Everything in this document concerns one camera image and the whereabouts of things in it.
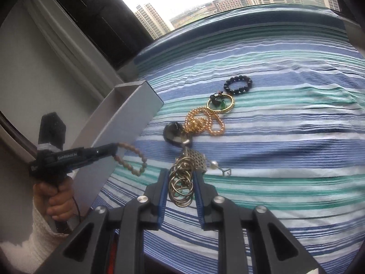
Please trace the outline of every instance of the black bead bracelet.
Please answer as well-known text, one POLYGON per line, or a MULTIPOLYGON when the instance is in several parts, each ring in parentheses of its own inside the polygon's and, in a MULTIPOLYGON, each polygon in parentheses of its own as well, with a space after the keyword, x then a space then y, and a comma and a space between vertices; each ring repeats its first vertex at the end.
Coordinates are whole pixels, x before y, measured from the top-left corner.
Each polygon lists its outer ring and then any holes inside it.
POLYGON ((224 90, 233 95, 239 95, 239 94, 243 94, 244 92, 248 92, 250 90, 250 88, 252 87, 252 80, 251 78, 249 78, 246 75, 239 75, 239 76, 235 76, 235 77, 231 77, 230 79, 228 79, 225 84, 224 84, 224 90), (239 87, 238 89, 230 89, 229 85, 235 81, 239 81, 239 80, 244 80, 247 82, 247 86, 243 86, 243 87, 239 87))

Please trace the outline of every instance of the mesh metal pendant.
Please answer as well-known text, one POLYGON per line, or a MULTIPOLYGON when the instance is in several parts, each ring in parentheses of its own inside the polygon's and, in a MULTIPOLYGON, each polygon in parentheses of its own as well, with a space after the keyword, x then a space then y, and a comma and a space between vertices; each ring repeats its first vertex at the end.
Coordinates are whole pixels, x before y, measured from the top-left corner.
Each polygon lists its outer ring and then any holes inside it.
POLYGON ((196 171, 200 171, 202 173, 207 172, 207 162, 203 153, 194 149, 185 148, 179 159, 183 157, 190 157, 193 159, 196 171))

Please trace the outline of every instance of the black pendant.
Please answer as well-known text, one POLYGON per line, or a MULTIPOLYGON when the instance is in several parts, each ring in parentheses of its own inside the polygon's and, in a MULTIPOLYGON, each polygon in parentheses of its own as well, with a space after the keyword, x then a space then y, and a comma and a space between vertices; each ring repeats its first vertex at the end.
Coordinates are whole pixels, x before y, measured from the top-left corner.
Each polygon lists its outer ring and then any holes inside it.
POLYGON ((185 132, 183 126, 177 121, 168 123, 164 128, 164 140, 176 147, 191 148, 193 145, 192 136, 185 132))

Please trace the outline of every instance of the pearl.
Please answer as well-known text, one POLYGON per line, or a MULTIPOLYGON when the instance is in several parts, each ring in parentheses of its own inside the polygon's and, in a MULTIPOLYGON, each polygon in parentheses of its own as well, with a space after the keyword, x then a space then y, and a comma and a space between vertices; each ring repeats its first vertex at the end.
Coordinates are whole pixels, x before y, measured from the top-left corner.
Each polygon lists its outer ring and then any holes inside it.
POLYGON ((219 165, 218 165, 218 162, 217 161, 211 161, 210 162, 210 168, 211 169, 218 169, 219 165))

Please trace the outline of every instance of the striped bedsheet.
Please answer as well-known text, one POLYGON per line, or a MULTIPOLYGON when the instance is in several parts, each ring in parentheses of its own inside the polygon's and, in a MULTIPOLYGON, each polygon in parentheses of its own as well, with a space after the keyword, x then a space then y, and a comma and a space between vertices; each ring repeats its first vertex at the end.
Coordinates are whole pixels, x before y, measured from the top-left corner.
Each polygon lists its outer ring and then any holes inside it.
MULTIPOLYGON (((183 123, 244 74, 253 88, 222 116, 224 135, 193 141, 232 176, 208 170, 204 180, 238 205, 267 206, 328 274, 343 273, 365 238, 365 61, 342 20, 314 6, 237 9, 168 34, 135 63, 165 102, 134 143, 149 165, 141 177, 117 167, 93 207, 143 194, 179 155, 162 137, 166 123, 183 123)), ((141 165, 133 153, 125 159, 141 165)), ((195 202, 167 201, 162 229, 145 233, 145 252, 183 273, 216 273, 217 249, 218 233, 200 229, 195 202)))

